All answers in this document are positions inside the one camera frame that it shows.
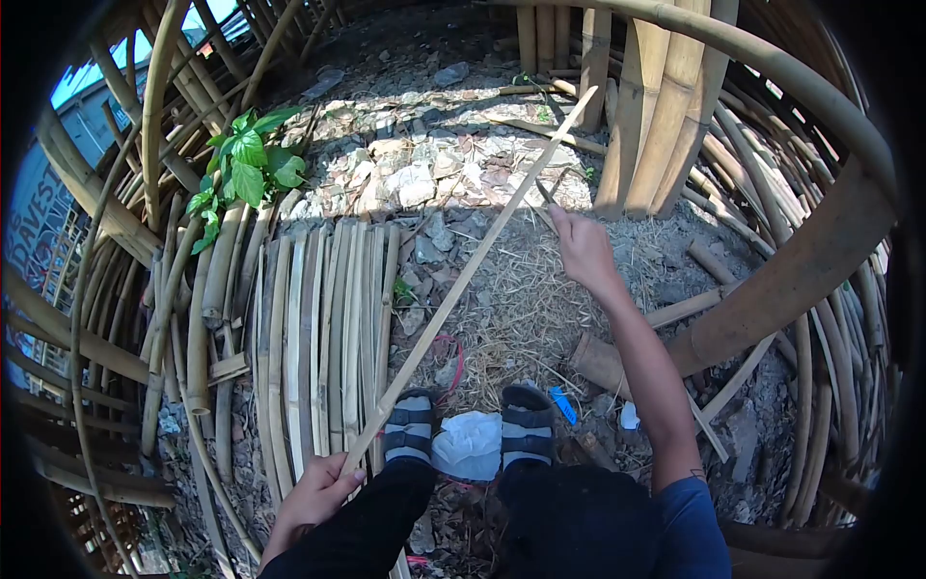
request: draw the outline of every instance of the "sky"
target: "sky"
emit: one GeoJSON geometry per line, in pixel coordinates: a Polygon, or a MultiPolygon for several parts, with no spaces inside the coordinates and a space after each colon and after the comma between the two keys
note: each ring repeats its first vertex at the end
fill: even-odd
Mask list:
{"type": "MultiPolygon", "coordinates": [[[[212,14],[216,18],[216,22],[222,22],[225,17],[227,17],[238,5],[237,0],[206,0],[209,4],[209,7],[212,8],[212,14]]],[[[186,15],[186,20],[183,21],[182,28],[184,30],[191,28],[202,28],[206,27],[203,25],[202,20],[199,18],[199,13],[196,12],[196,8],[193,7],[192,3],[190,5],[190,11],[186,15]]],[[[123,40],[115,48],[110,46],[110,52],[112,52],[113,58],[116,60],[116,64],[120,68],[125,67],[126,63],[126,42],[123,40]]],[[[148,56],[148,53],[151,52],[151,45],[148,43],[148,39],[144,37],[142,31],[135,31],[135,58],[133,62],[141,62],[145,57],[148,56]]],[[[94,82],[97,82],[103,78],[103,73],[100,72],[100,68],[95,64],[85,65],[79,69],[68,68],[65,71],[64,77],[61,81],[58,82],[55,87],[54,92],[52,93],[52,106],[55,108],[60,107],[68,101],[69,98],[74,96],[76,93],[79,93],[84,88],[90,86],[94,82]]]]}

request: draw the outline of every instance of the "white plastic bag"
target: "white plastic bag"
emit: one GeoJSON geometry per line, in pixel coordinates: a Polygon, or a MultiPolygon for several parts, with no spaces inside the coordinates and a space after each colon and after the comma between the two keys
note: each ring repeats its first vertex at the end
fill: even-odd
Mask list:
{"type": "Polygon", "coordinates": [[[432,442],[435,469],[460,479],[491,481],[502,461],[502,415],[478,410],[445,418],[432,442]]]}

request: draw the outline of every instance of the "foot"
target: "foot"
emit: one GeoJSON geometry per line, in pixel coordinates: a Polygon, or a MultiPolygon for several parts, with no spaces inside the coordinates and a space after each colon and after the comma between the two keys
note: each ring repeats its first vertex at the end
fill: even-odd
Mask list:
{"type": "Polygon", "coordinates": [[[533,386],[502,390],[502,468],[519,459],[553,464],[553,405],[533,386]]]}
{"type": "Polygon", "coordinates": [[[395,402],[382,437],[386,462],[408,457],[431,464],[434,409],[428,394],[424,388],[412,388],[403,392],[395,402]]]}

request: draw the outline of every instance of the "blue sleeve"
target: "blue sleeve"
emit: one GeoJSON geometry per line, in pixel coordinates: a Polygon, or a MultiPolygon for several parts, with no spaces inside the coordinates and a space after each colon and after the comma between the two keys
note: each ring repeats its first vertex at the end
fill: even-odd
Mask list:
{"type": "Polygon", "coordinates": [[[690,477],[654,497],[662,515],[657,579],[731,576],[730,551],[717,525],[707,483],[690,477]]]}

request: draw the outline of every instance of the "right hand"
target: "right hand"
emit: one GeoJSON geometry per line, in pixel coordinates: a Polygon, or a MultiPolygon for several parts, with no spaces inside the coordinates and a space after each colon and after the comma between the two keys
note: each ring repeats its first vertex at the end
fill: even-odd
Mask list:
{"type": "Polygon", "coordinates": [[[614,267],[614,249],[605,226],[567,213],[559,205],[550,205],[547,210],[559,232],[559,252],[566,275],[593,295],[612,289],[615,283],[624,287],[614,267]]]}

